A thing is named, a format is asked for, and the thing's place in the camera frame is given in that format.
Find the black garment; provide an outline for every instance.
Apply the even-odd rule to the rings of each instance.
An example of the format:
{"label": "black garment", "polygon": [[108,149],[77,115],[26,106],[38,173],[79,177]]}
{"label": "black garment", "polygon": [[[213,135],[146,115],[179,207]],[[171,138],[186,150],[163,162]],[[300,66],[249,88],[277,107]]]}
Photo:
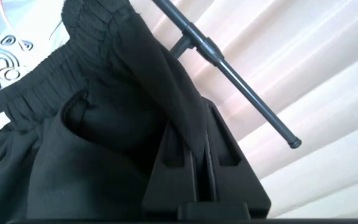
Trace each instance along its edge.
{"label": "black garment", "polygon": [[201,156],[200,94],[128,1],[66,0],[70,40],[0,91],[0,223],[140,217],[167,120]]}

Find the black pole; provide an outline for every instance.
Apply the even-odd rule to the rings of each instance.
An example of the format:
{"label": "black pole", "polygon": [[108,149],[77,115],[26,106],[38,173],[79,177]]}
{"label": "black pole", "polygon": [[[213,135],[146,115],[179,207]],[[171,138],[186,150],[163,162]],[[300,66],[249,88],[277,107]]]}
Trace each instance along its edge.
{"label": "black pole", "polygon": [[296,149],[302,141],[298,139],[263,102],[240,75],[225,61],[218,46],[191,23],[169,0],[153,0],[153,2],[171,19],[182,31],[183,36],[175,44],[171,52],[178,58],[185,50],[186,45],[192,45],[207,61],[212,63],[230,80],[231,83],[250,101],[260,114],[283,136],[291,148]]}

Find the white t-shirt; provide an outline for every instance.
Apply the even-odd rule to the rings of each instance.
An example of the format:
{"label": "white t-shirt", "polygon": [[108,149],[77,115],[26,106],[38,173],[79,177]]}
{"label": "white t-shirt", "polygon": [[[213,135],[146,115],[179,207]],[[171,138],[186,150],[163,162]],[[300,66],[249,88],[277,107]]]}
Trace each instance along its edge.
{"label": "white t-shirt", "polygon": [[[0,89],[18,81],[69,39],[62,23],[64,0],[2,0],[0,13]],[[19,39],[29,53],[22,50]]]}

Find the black bar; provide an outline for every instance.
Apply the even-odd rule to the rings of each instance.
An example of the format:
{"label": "black bar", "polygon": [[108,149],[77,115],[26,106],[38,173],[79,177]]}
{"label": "black bar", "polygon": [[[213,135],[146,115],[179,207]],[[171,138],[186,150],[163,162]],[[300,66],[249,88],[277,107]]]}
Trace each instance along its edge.
{"label": "black bar", "polygon": [[188,48],[192,48],[191,39],[188,36],[183,35],[182,37],[180,37],[178,42],[172,47],[171,54],[175,58],[179,58]]}
{"label": "black bar", "polygon": [[275,113],[260,99],[252,88],[240,75],[225,61],[218,46],[191,23],[169,0],[153,0],[153,2],[172,20],[182,31],[184,36],[191,40],[197,51],[230,80],[231,83],[251,102],[260,114],[277,130],[291,148],[298,148],[302,141],[298,139],[277,117]]}

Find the curtain fold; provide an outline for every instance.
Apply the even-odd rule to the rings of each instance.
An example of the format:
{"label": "curtain fold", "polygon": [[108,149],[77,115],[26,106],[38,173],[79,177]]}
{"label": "curtain fold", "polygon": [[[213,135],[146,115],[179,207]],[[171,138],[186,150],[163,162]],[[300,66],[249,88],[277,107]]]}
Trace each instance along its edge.
{"label": "curtain fold", "polygon": [[[170,49],[180,31],[152,1],[131,2]],[[358,0],[172,2],[303,140],[290,149],[194,49],[179,58],[269,194],[269,218],[358,218]]]}

